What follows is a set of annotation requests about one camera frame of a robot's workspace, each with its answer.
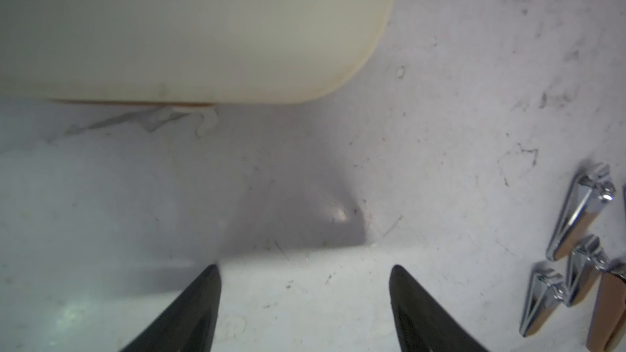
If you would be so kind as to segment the large brown nail clipper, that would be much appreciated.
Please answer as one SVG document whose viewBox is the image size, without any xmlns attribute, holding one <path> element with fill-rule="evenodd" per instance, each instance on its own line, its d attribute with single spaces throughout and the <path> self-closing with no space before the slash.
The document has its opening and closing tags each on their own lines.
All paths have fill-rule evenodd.
<svg viewBox="0 0 626 352">
<path fill-rule="evenodd" d="M 616 351 L 624 335 L 625 263 L 617 261 L 601 275 L 586 348 Z"/>
</svg>

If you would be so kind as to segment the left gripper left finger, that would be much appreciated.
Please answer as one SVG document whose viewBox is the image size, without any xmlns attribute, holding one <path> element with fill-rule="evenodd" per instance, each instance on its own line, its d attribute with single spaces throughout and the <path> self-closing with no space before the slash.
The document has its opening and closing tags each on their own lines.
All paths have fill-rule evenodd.
<svg viewBox="0 0 626 352">
<path fill-rule="evenodd" d="M 211 350 L 218 322 L 221 290 L 219 268 L 212 264 L 122 350 Z"/>
</svg>

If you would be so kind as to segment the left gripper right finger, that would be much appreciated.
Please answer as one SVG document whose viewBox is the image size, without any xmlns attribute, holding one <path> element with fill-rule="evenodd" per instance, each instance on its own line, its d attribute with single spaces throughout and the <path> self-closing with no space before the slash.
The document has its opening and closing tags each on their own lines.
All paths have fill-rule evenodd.
<svg viewBox="0 0 626 352">
<path fill-rule="evenodd" d="M 486 350 L 401 265 L 392 268 L 389 289 L 403 352 Z"/>
</svg>

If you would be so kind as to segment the cream nail clipper case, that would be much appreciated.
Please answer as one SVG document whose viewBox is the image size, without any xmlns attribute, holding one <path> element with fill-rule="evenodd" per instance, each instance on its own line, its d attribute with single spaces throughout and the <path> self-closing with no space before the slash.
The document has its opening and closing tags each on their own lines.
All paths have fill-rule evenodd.
<svg viewBox="0 0 626 352">
<path fill-rule="evenodd" d="M 1 93 L 296 104 L 348 82 L 394 0 L 1 0 Z"/>
</svg>

